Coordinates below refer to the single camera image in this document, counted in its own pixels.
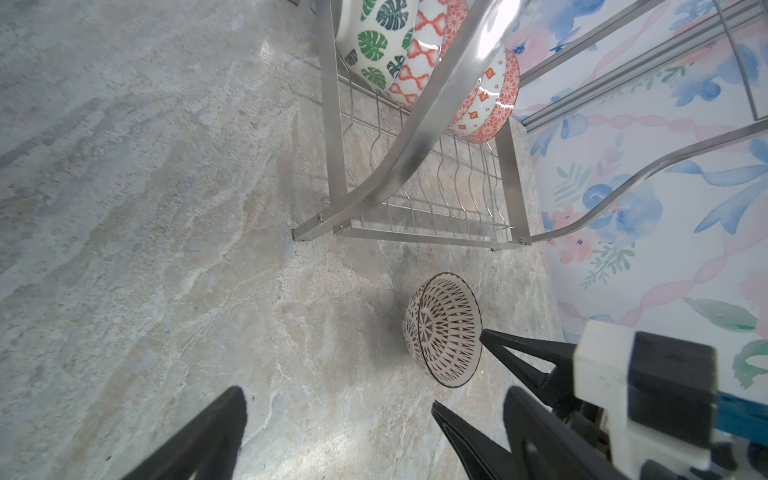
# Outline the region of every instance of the bowl rim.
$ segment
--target bowl rim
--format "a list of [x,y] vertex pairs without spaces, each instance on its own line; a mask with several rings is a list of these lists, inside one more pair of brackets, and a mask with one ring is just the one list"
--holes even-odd
[[[459,281],[461,281],[462,283],[464,283],[467,286],[467,290],[469,290],[470,294],[472,295],[472,301],[474,301],[475,302],[475,306],[478,307],[478,318],[480,320],[480,333],[482,333],[482,312],[480,311],[480,305],[478,304],[478,300],[475,297],[475,292],[472,291],[472,288],[469,287],[469,284],[466,283],[463,278],[461,278],[459,275],[457,275],[457,274],[455,274],[453,272],[441,272],[441,273],[438,273],[437,275],[434,275],[432,278],[427,280],[426,283],[424,283],[424,292],[422,292],[422,297],[419,299],[419,314],[416,317],[416,329],[417,329],[417,332],[418,332],[418,329],[421,327],[421,324],[422,324],[422,315],[421,315],[422,304],[424,303],[424,297],[425,297],[425,294],[427,293],[427,288],[429,288],[429,284],[432,283],[432,281],[434,279],[436,279],[437,277],[439,277],[441,275],[452,275],[452,276],[455,276],[456,278],[459,279]],[[424,356],[424,344],[420,340],[419,340],[419,350],[422,353],[422,358],[424,359],[424,364],[427,365],[427,370],[429,371],[429,375],[431,375],[432,378],[435,379],[435,381],[437,383],[439,383],[440,385],[442,385],[442,386],[444,386],[445,388],[448,388],[448,389],[457,389],[458,387],[466,385],[467,382],[469,382],[469,380],[471,380],[472,377],[475,376],[475,373],[478,371],[478,367],[480,366],[480,359],[482,358],[482,343],[480,343],[480,355],[478,355],[478,362],[475,365],[475,369],[472,370],[472,374],[461,385],[446,385],[445,383],[441,382],[435,376],[435,373],[432,371],[432,369],[429,368],[429,362],[427,362],[426,356]]]

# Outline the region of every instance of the bowl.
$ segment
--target bowl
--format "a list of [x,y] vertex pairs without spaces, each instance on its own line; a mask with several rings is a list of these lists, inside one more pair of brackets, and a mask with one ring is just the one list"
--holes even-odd
[[506,70],[507,55],[505,50],[501,50],[491,60],[488,68],[483,71],[480,77],[480,85],[469,108],[466,109],[458,121],[448,126],[450,132],[457,134],[461,138],[467,138],[482,126],[483,122],[491,116],[496,100],[498,100],[499,95],[502,93]]
[[448,0],[421,0],[406,61],[384,96],[404,108],[413,108],[440,61]]
[[418,0],[343,0],[336,47],[376,92],[394,82],[411,44]]
[[518,100],[518,90],[520,89],[520,66],[518,59],[511,51],[506,50],[507,71],[504,73],[504,85],[502,92],[498,96],[496,105],[493,107],[491,115],[483,122],[475,133],[465,137],[465,140],[471,144],[483,144],[491,140],[502,125],[509,119],[512,108]]
[[457,388],[475,374],[482,318],[469,285],[455,273],[439,273],[414,293],[402,334],[416,363],[441,385]]

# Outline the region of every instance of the red patterned bowl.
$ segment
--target red patterned bowl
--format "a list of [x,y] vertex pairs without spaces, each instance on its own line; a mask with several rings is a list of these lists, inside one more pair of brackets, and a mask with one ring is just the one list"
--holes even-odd
[[480,128],[473,134],[465,137],[471,144],[482,144],[491,140],[499,130],[502,129],[502,125],[509,119],[509,115],[512,113],[512,108],[515,106],[515,102],[518,100],[518,90],[520,89],[520,66],[518,60],[509,50],[507,53],[507,71],[504,73],[504,84],[502,85],[502,92],[498,96],[496,105],[493,107],[491,116],[488,117]]

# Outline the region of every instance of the dish rack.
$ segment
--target dish rack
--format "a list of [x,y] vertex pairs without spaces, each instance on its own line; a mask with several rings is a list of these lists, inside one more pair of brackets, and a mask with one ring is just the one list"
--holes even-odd
[[[585,37],[604,38],[660,1],[638,0]],[[756,117],[754,124],[665,155],[578,221],[531,236],[509,124],[483,145],[471,145],[445,131],[466,92],[502,48],[502,35],[523,3],[476,0],[413,110],[407,111],[349,73],[336,50],[332,0],[315,0],[329,196],[323,199],[327,205],[322,211],[293,230],[295,240],[313,240],[332,231],[372,240],[494,250],[525,247],[585,227],[639,183],[679,161],[768,129],[768,120]],[[542,62],[538,73],[573,57],[590,45],[589,40]],[[531,80],[526,75],[521,86]]]

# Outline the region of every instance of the metal bar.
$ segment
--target metal bar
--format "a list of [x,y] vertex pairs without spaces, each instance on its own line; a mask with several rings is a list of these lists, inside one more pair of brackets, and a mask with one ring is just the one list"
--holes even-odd
[[[496,155],[493,154],[493,148],[491,148],[490,143],[485,142],[485,145],[488,147],[488,151],[490,152],[491,165],[493,165],[493,173],[496,174],[496,164],[498,163],[498,157],[496,157]],[[496,200],[497,187],[498,187],[498,180],[496,180],[493,183],[493,203],[496,204],[496,211],[498,212],[498,217],[502,219],[502,223],[504,224],[504,238],[507,239],[507,241],[509,241],[509,225],[507,225],[507,222],[504,220],[504,215],[502,215],[502,208],[500,206],[500,203],[498,202],[498,200]]]
[[[329,0],[323,0],[327,31]],[[416,102],[413,112],[400,131],[389,153],[359,187],[338,201],[331,198],[331,204],[320,214],[310,218],[293,231],[296,240],[312,240],[328,233],[334,227],[358,217],[374,208],[394,194],[416,172],[427,153],[448,126],[466,92],[470,91],[477,78],[488,67],[493,56],[502,48],[501,38],[509,25],[517,20],[524,0],[477,0],[470,8],[464,24],[459,29],[452,48],[437,65],[432,78]],[[332,44],[328,35],[322,43]],[[336,85],[338,93],[338,71],[336,64],[321,63],[321,74],[326,81]]]
[[[480,161],[482,162],[483,171],[486,171],[488,169],[487,168],[488,165],[485,163],[485,153],[483,153],[482,148],[480,148]],[[485,209],[488,211],[488,215],[491,216],[491,224],[495,224],[496,220],[493,219],[493,211],[488,207],[488,198],[485,196],[485,178],[488,178],[488,190],[489,190],[488,194],[489,195],[491,190],[491,178],[486,174],[482,181],[482,201],[485,204]],[[496,231],[495,228],[493,229],[493,236],[498,242],[498,231]]]
[[346,195],[344,167],[344,140],[341,130],[341,103],[339,99],[339,68],[336,64],[336,42],[333,29],[331,0],[316,0],[318,40],[320,51],[320,87],[323,96],[323,128],[326,137],[326,167],[328,169],[328,195],[331,205]]
[[[763,10],[760,7],[760,0],[742,0],[726,8],[723,13],[732,25],[735,24],[735,28],[762,15]],[[713,15],[691,30],[670,38],[656,48],[652,48],[597,80],[571,92],[557,102],[526,117],[521,123],[529,132],[540,128],[551,121],[570,114],[606,92],[664,65],[673,58],[688,53],[724,32],[723,22],[717,15]]]
[[498,152],[498,167],[502,171],[502,189],[507,204],[507,218],[512,228],[512,239],[523,245],[531,244],[531,231],[528,229],[528,215],[525,213],[525,198],[520,183],[520,170],[515,154],[515,142],[509,120],[495,136]]
[[730,43],[730,47],[733,49],[733,54],[736,55],[736,63],[739,65],[739,73],[741,73],[741,81],[744,83],[744,90],[746,91],[746,99],[750,103],[750,110],[752,110],[752,118],[755,119],[755,121],[761,120],[760,115],[757,113],[757,105],[755,105],[755,98],[752,96],[752,88],[750,87],[750,81],[746,77],[746,68],[744,67],[744,59],[741,58],[741,53],[739,52],[739,45],[736,43],[736,40],[733,39],[733,33],[730,30],[730,27],[728,26],[728,21],[725,18],[725,15],[723,15],[723,9],[720,7],[720,4],[717,3],[717,0],[712,0],[712,3],[714,3],[715,8],[717,9],[717,16],[720,17],[720,20],[723,22],[723,28],[725,28],[725,35],[728,37],[728,42]]
[[370,240],[391,240],[409,243],[437,243],[439,245],[462,245],[465,247],[485,247],[494,250],[514,249],[522,247],[516,243],[474,240],[470,238],[439,237],[434,235],[419,235],[416,233],[389,232],[386,230],[371,230],[369,228],[352,227],[338,232],[341,237],[366,238]]
[[728,145],[735,144],[741,141],[749,140],[752,137],[756,137],[762,134],[765,130],[768,130],[768,120],[761,120],[746,127],[737,128],[736,130],[729,131],[725,134],[717,135],[708,140],[697,142],[693,145],[688,145],[685,148],[676,150],[670,154],[664,155],[655,162],[648,164],[645,168],[632,175],[627,181],[619,185],[619,188],[613,191],[597,204],[592,210],[589,210],[582,218],[571,223],[567,227],[558,228],[547,233],[540,233],[531,237],[533,242],[541,242],[545,240],[552,240],[554,238],[564,237],[576,230],[587,226],[595,217],[602,215],[606,210],[613,207],[616,202],[624,195],[631,192],[637,185],[648,179],[650,176],[655,175],[667,167],[671,167],[678,162],[686,160],[687,158],[696,157],[697,155],[705,154],[707,152],[715,151]]
[[603,38],[650,11],[652,8],[660,5],[662,2],[664,2],[664,0],[638,0],[632,5],[629,5],[621,12],[618,12],[616,15],[610,17],[605,22],[592,28],[586,34],[571,42],[569,46],[563,48],[558,53],[520,75],[520,88],[523,88],[525,85],[531,83],[533,80],[536,80],[557,66],[562,65],[567,60],[598,43]]

